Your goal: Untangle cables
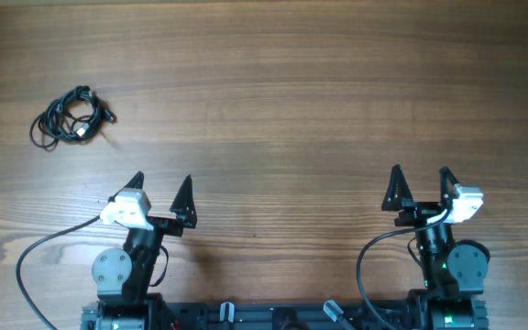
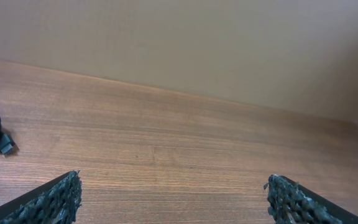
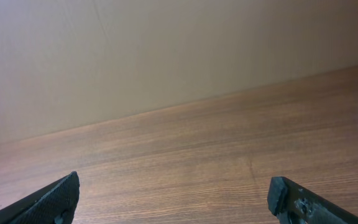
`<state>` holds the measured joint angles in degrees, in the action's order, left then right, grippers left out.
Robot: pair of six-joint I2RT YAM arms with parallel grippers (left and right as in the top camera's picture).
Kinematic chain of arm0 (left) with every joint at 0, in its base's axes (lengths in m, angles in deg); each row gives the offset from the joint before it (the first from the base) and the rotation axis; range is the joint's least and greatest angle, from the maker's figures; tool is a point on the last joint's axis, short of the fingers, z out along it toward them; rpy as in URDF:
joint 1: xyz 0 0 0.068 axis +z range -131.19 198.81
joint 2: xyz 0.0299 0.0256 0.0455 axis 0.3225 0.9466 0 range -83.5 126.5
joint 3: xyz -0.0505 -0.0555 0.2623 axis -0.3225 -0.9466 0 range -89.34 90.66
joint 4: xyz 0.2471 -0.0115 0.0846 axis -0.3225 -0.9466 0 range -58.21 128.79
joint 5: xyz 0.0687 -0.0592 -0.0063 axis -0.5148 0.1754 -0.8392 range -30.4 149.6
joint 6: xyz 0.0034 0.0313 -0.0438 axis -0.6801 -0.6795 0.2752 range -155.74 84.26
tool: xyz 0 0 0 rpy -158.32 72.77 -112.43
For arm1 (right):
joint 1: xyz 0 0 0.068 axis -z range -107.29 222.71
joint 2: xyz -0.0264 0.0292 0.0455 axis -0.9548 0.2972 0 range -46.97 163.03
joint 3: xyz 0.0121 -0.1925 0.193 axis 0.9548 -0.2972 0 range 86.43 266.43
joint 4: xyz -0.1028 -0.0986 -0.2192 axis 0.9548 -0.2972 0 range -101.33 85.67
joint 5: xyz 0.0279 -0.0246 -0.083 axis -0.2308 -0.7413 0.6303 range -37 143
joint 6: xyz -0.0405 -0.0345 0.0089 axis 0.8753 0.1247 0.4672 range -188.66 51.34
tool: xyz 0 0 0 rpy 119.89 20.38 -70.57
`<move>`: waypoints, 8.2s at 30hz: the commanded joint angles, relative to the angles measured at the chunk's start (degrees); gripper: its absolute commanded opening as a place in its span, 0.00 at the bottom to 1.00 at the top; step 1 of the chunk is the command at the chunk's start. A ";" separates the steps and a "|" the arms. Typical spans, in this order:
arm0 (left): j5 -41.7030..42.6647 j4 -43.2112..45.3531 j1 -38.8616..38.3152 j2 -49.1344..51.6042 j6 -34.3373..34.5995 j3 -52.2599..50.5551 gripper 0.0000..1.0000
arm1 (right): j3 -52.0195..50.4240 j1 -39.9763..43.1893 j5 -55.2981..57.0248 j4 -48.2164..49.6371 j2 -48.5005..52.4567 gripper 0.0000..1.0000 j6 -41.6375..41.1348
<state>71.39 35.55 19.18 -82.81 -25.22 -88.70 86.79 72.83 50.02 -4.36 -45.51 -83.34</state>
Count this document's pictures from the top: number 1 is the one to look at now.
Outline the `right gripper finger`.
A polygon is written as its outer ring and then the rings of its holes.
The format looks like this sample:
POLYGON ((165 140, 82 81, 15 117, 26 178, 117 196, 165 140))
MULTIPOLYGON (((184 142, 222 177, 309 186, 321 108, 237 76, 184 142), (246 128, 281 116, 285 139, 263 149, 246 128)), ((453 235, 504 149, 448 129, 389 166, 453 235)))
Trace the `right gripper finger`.
POLYGON ((458 180, 453 172, 444 166, 439 170, 440 174, 440 201, 441 204, 449 204, 450 201, 457 197, 458 180))
POLYGON ((413 203, 413 195, 404 177, 402 166, 396 164, 391 168, 390 180, 385 193, 381 210, 401 211, 410 207, 413 203))

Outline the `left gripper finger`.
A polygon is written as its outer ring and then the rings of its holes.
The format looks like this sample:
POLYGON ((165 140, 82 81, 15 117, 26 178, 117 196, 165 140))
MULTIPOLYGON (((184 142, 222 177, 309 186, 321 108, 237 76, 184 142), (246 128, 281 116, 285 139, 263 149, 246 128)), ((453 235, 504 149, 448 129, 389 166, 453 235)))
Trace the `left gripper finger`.
POLYGON ((141 190, 143 188, 144 178, 145 178, 144 173, 141 170, 139 170, 124 187, 118 190, 114 195, 110 196, 107 202, 109 203, 113 202, 115 198, 117 197, 117 195, 121 193, 122 191, 124 191, 125 189, 141 190))
POLYGON ((171 204, 170 212, 176 214, 176 221, 183 227, 196 228, 198 218, 193 199, 193 179, 191 175, 187 175, 183 180, 171 204))

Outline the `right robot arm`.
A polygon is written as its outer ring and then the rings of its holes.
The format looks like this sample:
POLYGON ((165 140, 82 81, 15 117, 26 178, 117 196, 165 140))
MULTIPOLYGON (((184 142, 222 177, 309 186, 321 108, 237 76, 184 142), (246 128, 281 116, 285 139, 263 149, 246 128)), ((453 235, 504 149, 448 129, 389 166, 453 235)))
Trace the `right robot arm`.
POLYGON ((424 287, 401 302, 382 302, 381 325, 396 329, 488 329, 484 292, 490 251, 474 240, 456 240, 452 226, 470 219, 483 205, 483 191, 459 183, 451 170, 440 170, 440 200, 417 202, 402 167, 391 169, 381 206, 396 212, 396 226, 414 232, 424 287))

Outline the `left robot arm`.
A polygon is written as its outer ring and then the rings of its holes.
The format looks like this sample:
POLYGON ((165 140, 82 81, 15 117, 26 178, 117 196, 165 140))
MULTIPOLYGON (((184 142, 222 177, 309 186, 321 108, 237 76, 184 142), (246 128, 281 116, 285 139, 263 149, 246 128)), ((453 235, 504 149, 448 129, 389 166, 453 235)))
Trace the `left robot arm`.
POLYGON ((150 287, 161 284, 160 274, 152 274, 165 236, 181 237, 186 228, 194 229, 197 213, 193 200, 193 179, 186 176, 170 212, 172 217, 149 214, 151 203, 143 190, 144 173, 138 172, 121 190, 108 199, 100 213, 106 225, 119 224, 127 229, 122 247, 101 252, 93 262, 92 276, 98 302, 82 309, 80 328, 84 330, 179 329, 180 318, 159 293, 150 287))

